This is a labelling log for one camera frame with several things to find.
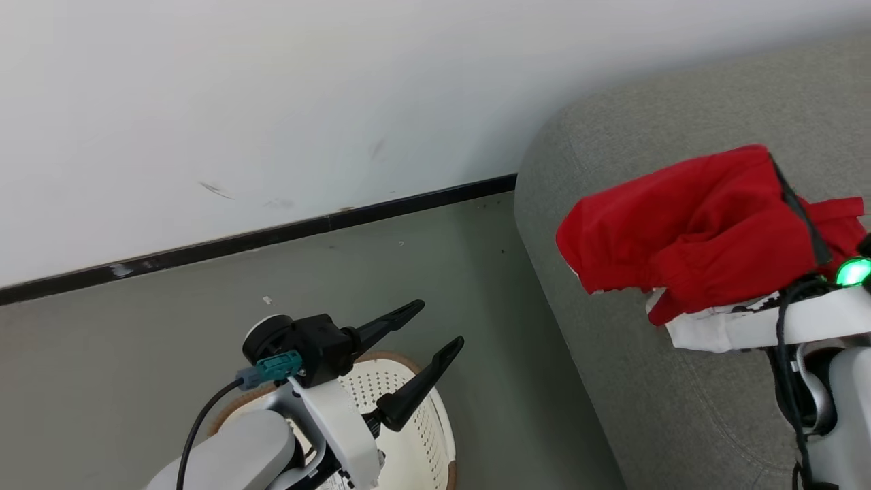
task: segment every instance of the green led light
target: green led light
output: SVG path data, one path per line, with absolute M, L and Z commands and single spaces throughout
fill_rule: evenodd
M 864 281 L 869 274 L 871 274 L 871 260 L 856 257 L 841 265 L 835 282 L 841 286 L 853 286 Z

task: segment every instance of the red cloth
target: red cloth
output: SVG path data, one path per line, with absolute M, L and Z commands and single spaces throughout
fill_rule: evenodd
M 782 193 L 767 148 L 743 146 L 584 197 L 557 246 L 588 293 L 666 287 L 649 315 L 661 325 L 770 294 L 817 268 L 807 226 Z M 837 264 L 855 255 L 866 233 L 861 198 L 807 213 Z

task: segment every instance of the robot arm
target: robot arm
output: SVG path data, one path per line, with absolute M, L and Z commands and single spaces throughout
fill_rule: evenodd
M 842 490 L 871 487 L 871 348 L 838 353 L 829 366 L 837 420 L 830 432 L 807 441 L 814 479 Z
M 276 382 L 278 389 L 266 396 L 260 410 L 228 421 L 193 448 L 184 488 L 314 490 L 337 472 L 353 488 L 377 487 L 385 458 L 375 442 L 381 426 L 395 432 L 405 426 L 463 348 L 463 338 L 442 348 L 430 366 L 398 391 L 381 397 L 371 413 L 360 414 L 337 379 L 423 306 L 423 301 L 414 301 L 359 329 L 339 329 L 327 315 L 297 321 L 270 316 L 254 325 L 242 346 L 249 362 L 268 369 L 271 360 L 298 354 L 301 364 Z M 308 463 L 288 419 L 314 447 L 315 455 Z M 177 488 L 181 460 L 158 473 L 147 490 Z

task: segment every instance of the gray floor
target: gray floor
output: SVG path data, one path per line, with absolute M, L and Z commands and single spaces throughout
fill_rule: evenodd
M 245 364 L 262 317 L 359 325 L 421 298 L 381 347 L 466 348 L 438 388 L 459 488 L 623 486 L 501 194 L 0 309 L 0 487 L 141 488 Z M 269 296 L 272 304 L 263 297 Z

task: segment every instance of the teal connector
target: teal connector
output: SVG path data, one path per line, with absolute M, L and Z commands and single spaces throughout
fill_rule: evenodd
M 279 381 L 281 379 L 296 376 L 302 369 L 302 356 L 296 350 L 267 357 L 257 361 L 255 366 L 260 373 L 260 382 Z
M 280 381 L 296 376 L 301 369 L 302 356 L 296 350 L 291 350 L 257 361 L 254 367 L 237 372 L 236 379 L 242 380 L 239 389 L 248 391 L 269 381 Z

